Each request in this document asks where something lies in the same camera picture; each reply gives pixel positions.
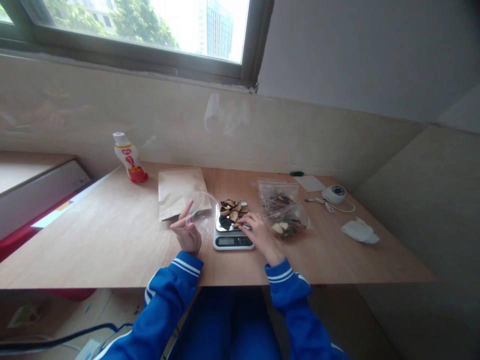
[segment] blue jacket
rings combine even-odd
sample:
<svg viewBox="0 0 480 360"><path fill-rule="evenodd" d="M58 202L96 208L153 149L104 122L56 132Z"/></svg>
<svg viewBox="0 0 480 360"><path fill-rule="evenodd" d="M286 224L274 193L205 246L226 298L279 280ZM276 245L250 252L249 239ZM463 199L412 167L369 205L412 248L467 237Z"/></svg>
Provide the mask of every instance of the blue jacket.
<svg viewBox="0 0 480 360"><path fill-rule="evenodd" d="M159 360L192 301L204 263L181 251L169 267L159 269L145 289L145 309L132 331L110 343L95 360ZM305 278L294 272L287 258L265 267L273 306L286 320L290 359L335 359L348 357L330 343L329 335L312 312L307 296L312 293Z"/></svg>

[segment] red cloth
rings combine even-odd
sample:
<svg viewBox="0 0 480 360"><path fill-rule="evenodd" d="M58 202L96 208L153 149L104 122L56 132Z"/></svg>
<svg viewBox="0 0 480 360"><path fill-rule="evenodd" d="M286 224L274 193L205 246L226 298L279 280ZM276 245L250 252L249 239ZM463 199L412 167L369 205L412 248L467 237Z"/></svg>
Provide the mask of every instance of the red cloth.
<svg viewBox="0 0 480 360"><path fill-rule="evenodd" d="M7 237L4 237L0 240L0 263L12 255L16 250L18 250L23 244L28 240L34 237L38 233L38 230L31 228L33 224L53 212L60 205L66 203L68 200L73 198L76 193L72 193L69 196L65 197L63 200L59 201L51 208L43 212L42 214L35 217L33 220L27 222L18 230L12 232ZM82 301L88 298L95 292L96 289L47 289L51 294L58 295L64 299L72 301Z"/></svg>

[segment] building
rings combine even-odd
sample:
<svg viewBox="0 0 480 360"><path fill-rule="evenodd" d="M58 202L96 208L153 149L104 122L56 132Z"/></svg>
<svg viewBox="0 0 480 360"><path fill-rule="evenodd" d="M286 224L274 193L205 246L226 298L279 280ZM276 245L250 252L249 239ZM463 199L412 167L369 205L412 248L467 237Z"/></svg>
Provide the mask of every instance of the building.
<svg viewBox="0 0 480 360"><path fill-rule="evenodd" d="M115 10L114 0L71 0L74 4L81 4L93 18L110 33L115 32L115 25L110 17L110 10Z"/></svg>
<svg viewBox="0 0 480 360"><path fill-rule="evenodd" d="M198 9L199 53L228 60L232 52L233 14L220 0L201 1Z"/></svg>

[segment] tree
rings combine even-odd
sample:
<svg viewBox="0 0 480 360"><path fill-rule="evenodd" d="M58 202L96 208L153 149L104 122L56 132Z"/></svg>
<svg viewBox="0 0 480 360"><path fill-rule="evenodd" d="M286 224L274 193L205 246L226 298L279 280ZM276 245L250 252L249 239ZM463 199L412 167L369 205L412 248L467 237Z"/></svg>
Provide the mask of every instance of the tree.
<svg viewBox="0 0 480 360"><path fill-rule="evenodd" d="M108 35L102 24L96 21L83 5L70 4L67 0L44 0L44 3L59 28Z"/></svg>
<svg viewBox="0 0 480 360"><path fill-rule="evenodd" d="M165 20L155 14L149 0L115 0L111 17L116 33L126 39L178 48L179 44Z"/></svg>

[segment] plastic bottle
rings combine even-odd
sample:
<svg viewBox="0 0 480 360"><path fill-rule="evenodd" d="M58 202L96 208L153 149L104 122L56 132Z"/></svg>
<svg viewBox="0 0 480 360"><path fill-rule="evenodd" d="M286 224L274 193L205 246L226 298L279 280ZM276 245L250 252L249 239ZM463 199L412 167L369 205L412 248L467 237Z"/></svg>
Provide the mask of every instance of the plastic bottle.
<svg viewBox="0 0 480 360"><path fill-rule="evenodd" d="M115 154L126 168L126 173L134 183L143 183L147 181L149 175L144 171L140 162L140 154L135 145L133 145L123 132L114 132Z"/></svg>

